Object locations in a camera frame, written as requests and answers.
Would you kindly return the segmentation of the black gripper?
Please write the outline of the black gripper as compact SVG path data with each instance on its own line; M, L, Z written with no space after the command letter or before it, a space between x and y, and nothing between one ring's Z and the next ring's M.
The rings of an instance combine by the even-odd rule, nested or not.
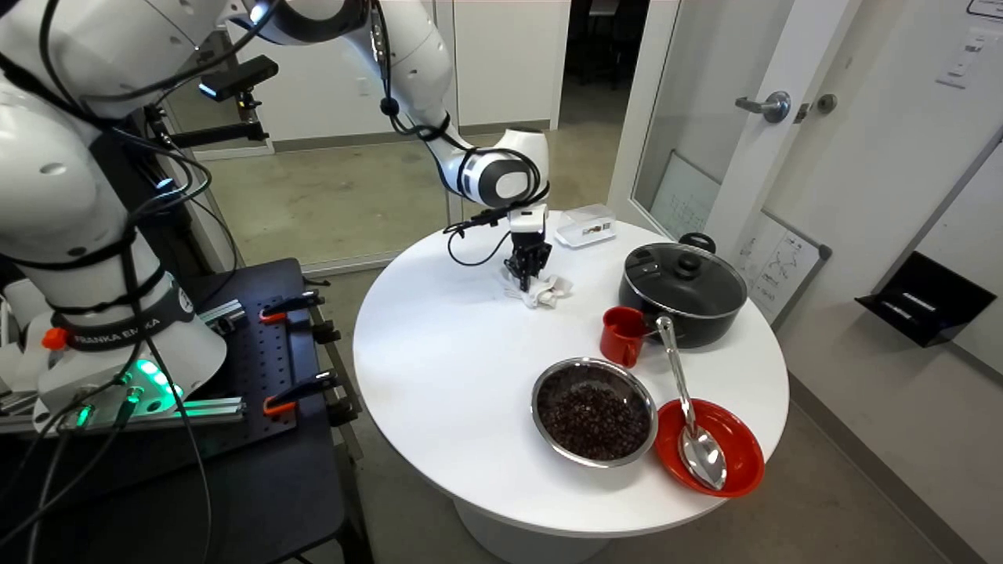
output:
M508 268L517 276L520 290L528 290L528 276L533 276L533 284L541 284L547 276L541 268L551 252L551 244L545 240L545 214L547 214L545 205L533 205L508 215L508 239L512 239Z

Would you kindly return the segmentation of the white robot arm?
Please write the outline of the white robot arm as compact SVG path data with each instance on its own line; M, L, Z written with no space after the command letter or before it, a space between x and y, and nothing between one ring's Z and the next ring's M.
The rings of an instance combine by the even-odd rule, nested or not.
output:
M421 0L3 0L0 255L64 333L41 369L47 400L141 359L195 393L225 362L225 340L187 307L117 174L164 151L131 118L190 79L195 50L230 21L270 45L351 42L388 85L382 111L425 145L450 195L513 211L547 188L539 134L508 132L491 146L456 134L450 62Z

